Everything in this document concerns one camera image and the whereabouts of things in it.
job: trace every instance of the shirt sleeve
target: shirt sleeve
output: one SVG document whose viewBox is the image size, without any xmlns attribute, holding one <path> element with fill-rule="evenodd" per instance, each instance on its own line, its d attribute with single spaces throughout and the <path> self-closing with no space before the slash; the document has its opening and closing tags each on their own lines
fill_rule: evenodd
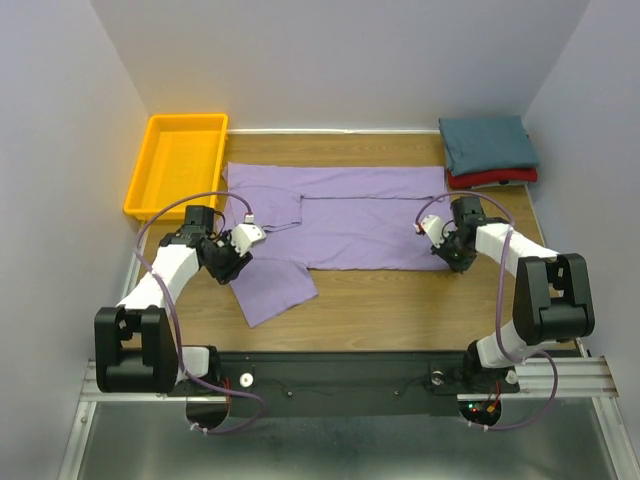
<svg viewBox="0 0 640 480">
<path fill-rule="evenodd" d="M 231 288 L 251 328 L 318 295 L 305 265 L 267 258 L 249 262 Z"/>
</svg>

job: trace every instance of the folded teal cloth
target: folded teal cloth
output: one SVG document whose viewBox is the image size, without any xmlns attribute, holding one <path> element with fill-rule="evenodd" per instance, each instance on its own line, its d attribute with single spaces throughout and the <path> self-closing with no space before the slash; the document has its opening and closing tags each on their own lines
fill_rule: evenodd
<svg viewBox="0 0 640 480">
<path fill-rule="evenodd" d="M 440 133 L 454 176 L 540 163 L 519 116 L 441 118 Z"/>
</svg>

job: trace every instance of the folded red cloth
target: folded red cloth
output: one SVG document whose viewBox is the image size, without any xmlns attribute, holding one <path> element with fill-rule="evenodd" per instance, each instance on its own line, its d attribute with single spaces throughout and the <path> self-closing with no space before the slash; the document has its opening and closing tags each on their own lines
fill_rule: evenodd
<svg viewBox="0 0 640 480">
<path fill-rule="evenodd" d="M 538 172 L 535 168 L 504 168 L 486 172 L 466 173 L 454 177 L 447 170 L 447 182 L 451 188 L 478 187 L 487 184 L 509 185 L 512 182 L 535 182 Z"/>
</svg>

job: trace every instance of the stack of folded clothes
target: stack of folded clothes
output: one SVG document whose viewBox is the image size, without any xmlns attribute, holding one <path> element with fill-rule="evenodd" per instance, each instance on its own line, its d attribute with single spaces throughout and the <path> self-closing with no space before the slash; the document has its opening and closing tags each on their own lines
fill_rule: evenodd
<svg viewBox="0 0 640 480">
<path fill-rule="evenodd" d="M 514 185 L 538 179 L 538 154 L 519 116 L 441 118 L 451 188 Z"/>
</svg>

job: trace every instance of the metal floor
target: metal floor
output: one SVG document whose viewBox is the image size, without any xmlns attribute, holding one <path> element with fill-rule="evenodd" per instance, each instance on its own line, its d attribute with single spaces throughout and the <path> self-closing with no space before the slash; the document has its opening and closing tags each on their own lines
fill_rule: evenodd
<svg viewBox="0 0 640 480">
<path fill-rule="evenodd" d="M 505 400 L 522 420 L 544 400 Z M 557 400 L 536 424 L 484 433 L 462 418 L 263 419 L 237 435 L 189 431 L 180 402 L 105 402 L 79 478 L 196 480 L 615 479 L 589 398 Z"/>
</svg>

